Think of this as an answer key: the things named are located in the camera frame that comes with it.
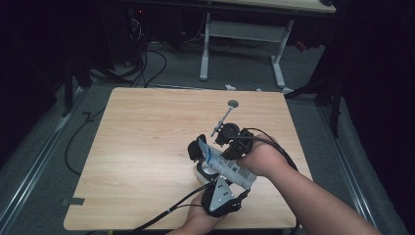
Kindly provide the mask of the black stand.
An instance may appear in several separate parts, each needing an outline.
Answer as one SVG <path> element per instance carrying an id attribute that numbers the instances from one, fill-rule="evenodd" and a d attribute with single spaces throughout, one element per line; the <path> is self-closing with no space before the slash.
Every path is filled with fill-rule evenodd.
<path id="1" fill-rule="evenodd" d="M 73 81 L 76 80 L 81 88 L 89 88 L 92 79 L 89 75 L 87 60 L 80 56 L 71 56 L 64 64 L 64 96 L 65 110 L 63 116 L 66 117 L 73 108 Z"/>
<path id="2" fill-rule="evenodd" d="M 308 82 L 305 86 L 285 94 L 286 99 L 293 99 L 300 94 L 315 93 L 314 104 L 317 107 L 331 106 L 329 116 L 329 129 L 332 134 L 338 138 L 339 116 L 341 114 L 340 106 L 342 99 L 343 82 L 339 77 L 329 76 L 315 81 Z"/>

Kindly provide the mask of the white frame wooden desk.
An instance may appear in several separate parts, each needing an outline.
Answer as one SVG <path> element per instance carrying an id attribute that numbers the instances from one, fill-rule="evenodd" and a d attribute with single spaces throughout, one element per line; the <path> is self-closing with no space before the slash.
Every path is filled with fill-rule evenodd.
<path id="1" fill-rule="evenodd" d="M 281 10 L 286 13 L 305 13 L 329 16 L 336 13 L 333 0 L 202 0 L 207 7 L 257 7 L 264 10 Z M 288 17 L 277 25 L 271 23 L 238 23 L 233 20 L 213 20 L 205 14 L 204 51 L 201 60 L 200 80 L 208 79 L 209 42 L 213 37 L 270 42 L 278 45 L 270 57 L 276 84 L 286 89 L 280 61 L 295 20 Z"/>

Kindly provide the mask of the grey tape piece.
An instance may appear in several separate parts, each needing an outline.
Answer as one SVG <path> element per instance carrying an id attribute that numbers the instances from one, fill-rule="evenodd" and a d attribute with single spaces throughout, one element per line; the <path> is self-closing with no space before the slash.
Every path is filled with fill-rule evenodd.
<path id="1" fill-rule="evenodd" d="M 68 207 L 70 205 L 82 206 L 84 203 L 83 198 L 63 198 L 62 205 Z"/>

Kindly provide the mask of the metal floor rail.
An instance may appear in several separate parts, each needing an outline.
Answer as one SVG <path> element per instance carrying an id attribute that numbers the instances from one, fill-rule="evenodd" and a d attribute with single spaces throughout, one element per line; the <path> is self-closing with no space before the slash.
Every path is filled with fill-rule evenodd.
<path id="1" fill-rule="evenodd" d="M 335 136 L 334 131 L 330 125 L 329 114 L 324 107 L 317 107 L 317 112 L 320 115 L 325 129 L 328 132 L 328 135 L 331 139 L 332 145 L 334 146 L 336 152 L 336 159 L 344 178 L 347 190 L 350 194 L 350 197 L 353 201 L 354 207 L 357 212 L 362 215 L 367 221 L 369 221 L 375 228 L 378 227 L 378 224 L 370 210 L 368 201 L 363 194 L 363 191 L 356 179 L 356 176 L 352 170 L 352 167 L 346 157 L 346 152 L 342 146 L 339 137 Z"/>
<path id="2" fill-rule="evenodd" d="M 49 163 L 73 109 L 87 88 L 76 88 L 71 108 L 55 104 L 29 131 L 0 169 L 0 235 L 7 235 L 39 177 Z"/>

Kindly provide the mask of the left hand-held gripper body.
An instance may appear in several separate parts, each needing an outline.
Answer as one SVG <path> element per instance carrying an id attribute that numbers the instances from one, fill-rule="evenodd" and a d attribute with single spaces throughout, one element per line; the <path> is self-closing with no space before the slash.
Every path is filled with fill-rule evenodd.
<path id="1" fill-rule="evenodd" d="M 209 216 L 222 217 L 237 212 L 242 207 L 243 199 L 243 196 L 236 198 L 230 183 L 218 176 L 203 193 L 201 205 Z"/>

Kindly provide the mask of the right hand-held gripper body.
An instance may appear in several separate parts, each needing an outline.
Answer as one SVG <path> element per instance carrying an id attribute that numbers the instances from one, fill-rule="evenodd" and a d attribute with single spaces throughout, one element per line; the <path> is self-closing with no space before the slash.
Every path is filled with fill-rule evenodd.
<path id="1" fill-rule="evenodd" d="M 228 106 L 228 111 L 218 122 L 210 136 L 216 134 L 214 142 L 221 147 L 227 144 L 226 150 L 234 150 L 246 155 L 252 149 L 254 135 L 246 128 L 241 129 L 233 122 L 224 122 L 232 110 L 234 109 Z"/>

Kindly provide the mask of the person's left hand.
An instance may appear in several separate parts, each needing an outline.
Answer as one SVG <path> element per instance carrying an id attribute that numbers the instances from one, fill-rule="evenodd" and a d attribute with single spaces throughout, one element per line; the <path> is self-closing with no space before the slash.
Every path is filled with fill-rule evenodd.
<path id="1" fill-rule="evenodd" d="M 192 206 L 188 209 L 184 224 L 201 227 L 207 232 L 205 234 L 207 235 L 224 218 L 224 216 L 214 217 L 208 215 L 205 209 L 202 207 L 202 196 L 203 194 L 199 194 L 192 200 Z"/>

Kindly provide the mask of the glass jar with black lid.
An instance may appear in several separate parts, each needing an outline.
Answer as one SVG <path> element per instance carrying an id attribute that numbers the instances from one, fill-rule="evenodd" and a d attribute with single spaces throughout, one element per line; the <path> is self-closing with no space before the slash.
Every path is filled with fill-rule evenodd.
<path id="1" fill-rule="evenodd" d="M 203 151 L 199 146 L 199 142 L 207 142 L 204 134 L 199 135 L 187 147 L 188 155 L 191 161 L 196 163 L 196 176 L 202 184 L 207 184 L 218 176 L 218 172 L 212 169 L 204 157 Z"/>

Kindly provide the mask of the person's right hand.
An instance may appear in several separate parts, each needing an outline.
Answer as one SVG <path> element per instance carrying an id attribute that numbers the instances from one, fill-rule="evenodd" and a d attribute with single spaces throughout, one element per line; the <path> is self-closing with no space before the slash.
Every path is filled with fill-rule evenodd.
<path id="1" fill-rule="evenodd" d="M 253 141 L 251 151 L 237 160 L 238 166 L 245 167 L 253 174 L 268 179 L 289 169 L 286 159 L 271 145 L 272 141 L 272 137 L 258 134 Z"/>

